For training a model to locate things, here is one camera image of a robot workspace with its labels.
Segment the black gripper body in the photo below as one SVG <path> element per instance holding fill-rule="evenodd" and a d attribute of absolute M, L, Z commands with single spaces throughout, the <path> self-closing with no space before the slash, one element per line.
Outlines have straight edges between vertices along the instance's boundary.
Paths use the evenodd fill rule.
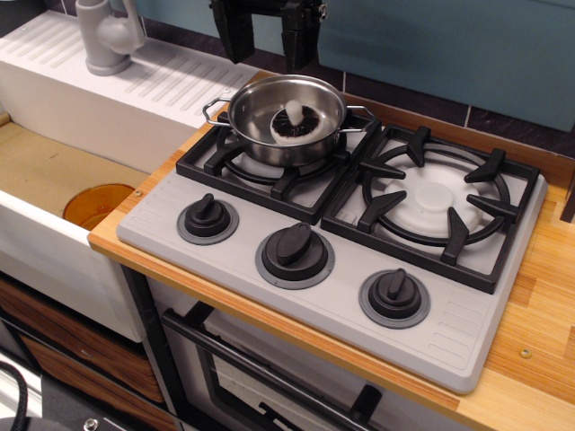
<path fill-rule="evenodd" d="M 250 13 L 266 16 L 283 16 L 289 13 L 302 13 L 311 18 L 327 16 L 327 4 L 323 1 L 253 0 L 242 1 L 242 8 Z"/>

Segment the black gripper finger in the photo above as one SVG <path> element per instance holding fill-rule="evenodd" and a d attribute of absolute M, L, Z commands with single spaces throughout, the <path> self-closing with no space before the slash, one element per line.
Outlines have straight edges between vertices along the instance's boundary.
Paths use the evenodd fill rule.
<path fill-rule="evenodd" d="M 317 44 L 321 18 L 311 18 L 302 13 L 281 16 L 282 45 L 288 70 L 302 70 L 317 57 Z"/>
<path fill-rule="evenodd" d="M 227 57 L 238 64 L 255 52 L 252 13 L 245 1 L 210 3 L 219 38 Z"/>

